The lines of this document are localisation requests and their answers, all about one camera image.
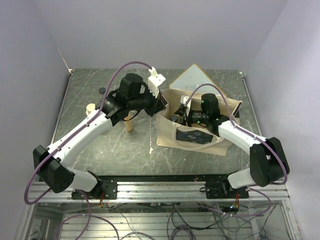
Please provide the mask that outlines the cream canvas tote bag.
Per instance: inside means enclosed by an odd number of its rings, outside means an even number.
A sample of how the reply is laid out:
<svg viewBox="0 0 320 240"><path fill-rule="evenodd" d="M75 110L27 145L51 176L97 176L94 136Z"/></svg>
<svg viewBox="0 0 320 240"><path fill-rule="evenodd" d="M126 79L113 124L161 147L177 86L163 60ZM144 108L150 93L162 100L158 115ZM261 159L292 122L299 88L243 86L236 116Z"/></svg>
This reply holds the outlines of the cream canvas tote bag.
<svg viewBox="0 0 320 240"><path fill-rule="evenodd" d="M177 148L219 156L225 156L232 142L210 132L205 124L193 123L191 126L170 120L181 106L181 98L189 97L191 91L166 89L162 96L167 101L165 110L156 114L158 146Z"/></svg>

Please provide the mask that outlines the clear bottle with dark cap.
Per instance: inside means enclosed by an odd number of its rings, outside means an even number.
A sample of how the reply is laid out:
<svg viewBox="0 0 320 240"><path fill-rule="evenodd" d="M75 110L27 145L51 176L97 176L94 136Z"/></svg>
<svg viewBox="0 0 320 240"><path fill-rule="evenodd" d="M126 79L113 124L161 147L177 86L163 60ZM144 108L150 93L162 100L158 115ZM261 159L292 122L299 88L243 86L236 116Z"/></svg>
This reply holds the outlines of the clear bottle with dark cap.
<svg viewBox="0 0 320 240"><path fill-rule="evenodd" d="M181 118L180 115L172 114L172 115L170 116L170 120L171 120L172 122L174 122L174 123L180 124L181 121L183 121L183 118Z"/></svg>

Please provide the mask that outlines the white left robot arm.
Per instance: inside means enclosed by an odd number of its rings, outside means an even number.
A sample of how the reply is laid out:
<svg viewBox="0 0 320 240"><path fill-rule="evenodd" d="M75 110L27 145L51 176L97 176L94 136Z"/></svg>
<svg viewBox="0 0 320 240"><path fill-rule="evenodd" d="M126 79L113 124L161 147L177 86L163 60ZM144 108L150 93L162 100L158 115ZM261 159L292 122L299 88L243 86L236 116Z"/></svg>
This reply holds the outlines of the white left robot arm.
<svg viewBox="0 0 320 240"><path fill-rule="evenodd" d="M33 150L37 175L54 193L67 188L82 190L91 198L103 191L103 181L90 171L72 168L73 161L96 137L123 121L131 111L144 110L152 117L166 108L159 86L165 81L162 74L151 72L147 82L135 73L126 74L119 88L111 91L100 104L72 131L48 147Z"/></svg>

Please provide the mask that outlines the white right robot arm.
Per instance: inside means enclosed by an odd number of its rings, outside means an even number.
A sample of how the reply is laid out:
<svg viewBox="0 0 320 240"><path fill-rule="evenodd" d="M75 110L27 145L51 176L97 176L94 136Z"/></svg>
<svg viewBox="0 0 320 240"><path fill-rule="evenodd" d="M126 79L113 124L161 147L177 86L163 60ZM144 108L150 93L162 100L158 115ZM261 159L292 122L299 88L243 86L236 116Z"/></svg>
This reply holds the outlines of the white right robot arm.
<svg viewBox="0 0 320 240"><path fill-rule="evenodd" d="M213 93L201 96L200 110L191 109L191 99L188 96L182 96L180 102L180 108L172 115L177 118L178 123L205 127L249 155L249 167L229 174L227 182L221 184L220 192L224 197L233 197L242 187L265 187L277 184L279 180L283 184L287 182L290 168L278 138L256 135L239 126L229 116L221 114L218 98Z"/></svg>

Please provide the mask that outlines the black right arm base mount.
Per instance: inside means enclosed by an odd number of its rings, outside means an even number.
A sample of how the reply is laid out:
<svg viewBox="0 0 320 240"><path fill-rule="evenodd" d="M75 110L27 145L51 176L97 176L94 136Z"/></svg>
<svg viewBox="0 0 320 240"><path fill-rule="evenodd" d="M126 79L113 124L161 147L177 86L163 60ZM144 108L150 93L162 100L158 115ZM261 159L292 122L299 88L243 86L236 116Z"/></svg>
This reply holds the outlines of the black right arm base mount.
<svg viewBox="0 0 320 240"><path fill-rule="evenodd" d="M249 198L246 187L232 188L226 181L206 182L204 187L201 187L199 191L205 193L207 199Z"/></svg>

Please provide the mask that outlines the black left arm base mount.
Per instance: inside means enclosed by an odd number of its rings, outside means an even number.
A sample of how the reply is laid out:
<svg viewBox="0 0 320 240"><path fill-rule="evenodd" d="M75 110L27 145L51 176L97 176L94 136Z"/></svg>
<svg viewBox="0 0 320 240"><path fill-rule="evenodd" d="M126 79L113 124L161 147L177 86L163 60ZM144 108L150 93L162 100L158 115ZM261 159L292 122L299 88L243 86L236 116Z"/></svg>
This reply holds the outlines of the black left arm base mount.
<svg viewBox="0 0 320 240"><path fill-rule="evenodd" d="M83 191L79 188L72 188L71 198L73 200L84 200L85 195L89 200L115 200L118 194L118 184L111 180L98 181L97 185L91 191Z"/></svg>

